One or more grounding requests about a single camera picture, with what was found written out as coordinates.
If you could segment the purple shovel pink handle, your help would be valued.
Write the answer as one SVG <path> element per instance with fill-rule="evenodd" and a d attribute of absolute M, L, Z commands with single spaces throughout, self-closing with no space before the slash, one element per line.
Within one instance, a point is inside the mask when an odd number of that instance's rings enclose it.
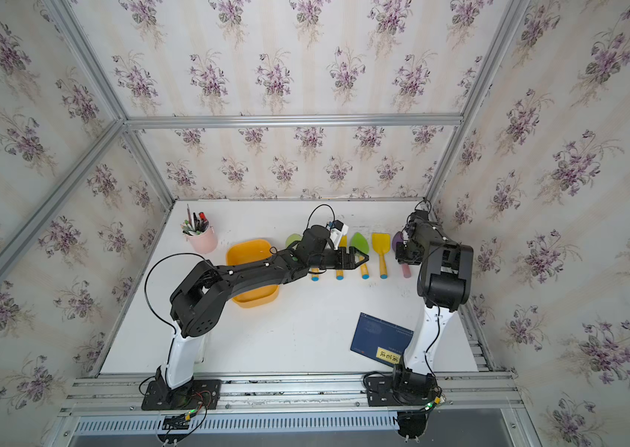
<path fill-rule="evenodd" d="M 402 231 L 398 231 L 394 234 L 394 236 L 392 237 L 392 241 L 391 241 L 391 249 L 394 252 L 395 256 L 396 256 L 396 260 L 399 260 L 398 258 L 398 249 L 404 245 L 404 237 L 403 237 L 403 233 Z M 408 264 L 399 264 L 400 268 L 402 269 L 402 276 L 405 279 L 410 279 L 412 277 L 412 273 L 411 273 L 411 269 L 410 266 L 408 266 Z"/>

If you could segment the green shovel orange handle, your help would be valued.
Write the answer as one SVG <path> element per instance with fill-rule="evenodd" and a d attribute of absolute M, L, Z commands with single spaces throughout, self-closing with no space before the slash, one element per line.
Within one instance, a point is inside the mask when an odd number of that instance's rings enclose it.
<path fill-rule="evenodd" d="M 358 249 L 360 249 L 361 251 L 363 251 L 364 253 L 367 253 L 369 255 L 369 244 L 366 240 L 366 238 L 361 234 L 361 233 L 355 233 L 350 241 L 350 247 L 357 247 Z M 368 266 L 366 265 L 365 268 L 360 269 L 360 273 L 361 273 L 361 277 L 362 279 L 369 279 L 370 278 L 370 274 L 369 274 L 369 270 L 368 270 Z"/>

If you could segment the green round spatula wooden handle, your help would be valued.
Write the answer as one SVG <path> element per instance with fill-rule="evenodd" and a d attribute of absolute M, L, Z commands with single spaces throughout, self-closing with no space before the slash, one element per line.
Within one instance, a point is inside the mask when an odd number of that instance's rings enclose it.
<path fill-rule="evenodd" d="M 296 242 L 300 242 L 300 240 L 302 240 L 302 236 L 300 234 L 291 234 L 285 242 L 285 246 L 286 247 L 290 247 L 291 245 L 295 244 Z"/>

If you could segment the yellow storage box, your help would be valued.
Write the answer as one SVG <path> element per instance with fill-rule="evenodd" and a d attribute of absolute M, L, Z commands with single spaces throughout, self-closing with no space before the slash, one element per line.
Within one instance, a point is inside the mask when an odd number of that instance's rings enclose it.
<path fill-rule="evenodd" d="M 227 264 L 229 266 L 240 266 L 241 264 L 252 264 L 259 262 L 264 266 L 265 261 L 270 257 L 272 245 L 268 240 L 258 238 L 235 244 L 227 251 Z M 242 308 L 261 307 L 273 302 L 279 295 L 280 286 L 266 285 L 257 273 L 262 269 L 252 268 L 244 273 L 244 279 L 237 287 L 240 294 L 235 295 L 232 301 Z"/>

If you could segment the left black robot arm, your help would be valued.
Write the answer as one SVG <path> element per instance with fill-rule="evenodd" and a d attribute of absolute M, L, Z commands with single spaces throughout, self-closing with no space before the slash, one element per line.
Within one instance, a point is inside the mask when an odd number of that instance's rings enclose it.
<path fill-rule="evenodd" d="M 233 297 L 267 286 L 281 286 L 304 279 L 318 270 L 356 270 L 369 256 L 356 247 L 341 247 L 345 225 L 313 225 L 301 238 L 264 260 L 238 266 L 216 266 L 202 260 L 175 288 L 170 297 L 170 317 L 175 335 L 166 362 L 158 370 L 168 389 L 190 382 L 201 340 L 218 324 L 226 303 Z"/>

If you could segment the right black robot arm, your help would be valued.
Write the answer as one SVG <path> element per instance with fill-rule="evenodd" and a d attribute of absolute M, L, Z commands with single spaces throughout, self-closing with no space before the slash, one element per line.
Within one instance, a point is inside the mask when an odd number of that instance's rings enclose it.
<path fill-rule="evenodd" d="M 413 337 L 404 352 L 402 368 L 414 374 L 434 374 L 434 355 L 448 321 L 471 295 L 473 248 L 452 240 L 426 210 L 406 219 L 404 240 L 396 244 L 396 261 L 416 266 L 417 295 L 423 307 Z"/>

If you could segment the blue book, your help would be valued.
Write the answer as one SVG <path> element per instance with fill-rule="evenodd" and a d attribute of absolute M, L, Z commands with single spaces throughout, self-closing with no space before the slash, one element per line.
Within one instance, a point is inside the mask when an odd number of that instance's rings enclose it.
<path fill-rule="evenodd" d="M 401 362 L 413 334 L 404 327 L 361 313 L 350 351 L 373 361 L 394 366 Z"/>

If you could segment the pink pen cup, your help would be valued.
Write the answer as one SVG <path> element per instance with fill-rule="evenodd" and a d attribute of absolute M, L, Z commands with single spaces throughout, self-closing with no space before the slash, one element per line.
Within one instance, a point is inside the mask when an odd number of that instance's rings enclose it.
<path fill-rule="evenodd" d="M 187 206 L 187 217 L 181 223 L 181 231 L 196 253 L 208 254 L 218 246 L 216 232 L 205 213 L 192 212 L 190 206 Z"/>

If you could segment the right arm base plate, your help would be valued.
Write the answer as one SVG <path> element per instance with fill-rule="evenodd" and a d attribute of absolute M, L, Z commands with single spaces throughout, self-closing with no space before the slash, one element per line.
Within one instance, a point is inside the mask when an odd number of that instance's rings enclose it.
<path fill-rule="evenodd" d="M 443 401 L 443 391 L 432 374 L 382 374 L 363 376 L 369 407 L 417 407 L 430 409 Z"/>

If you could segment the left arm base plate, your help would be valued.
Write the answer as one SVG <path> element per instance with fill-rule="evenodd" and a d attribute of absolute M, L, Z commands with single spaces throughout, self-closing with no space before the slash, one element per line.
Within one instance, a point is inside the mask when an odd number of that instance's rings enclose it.
<path fill-rule="evenodd" d="M 195 410 L 204 406 L 216 409 L 223 382 L 218 379 L 191 380 L 170 389 L 161 379 L 149 383 L 141 403 L 142 411 Z"/>

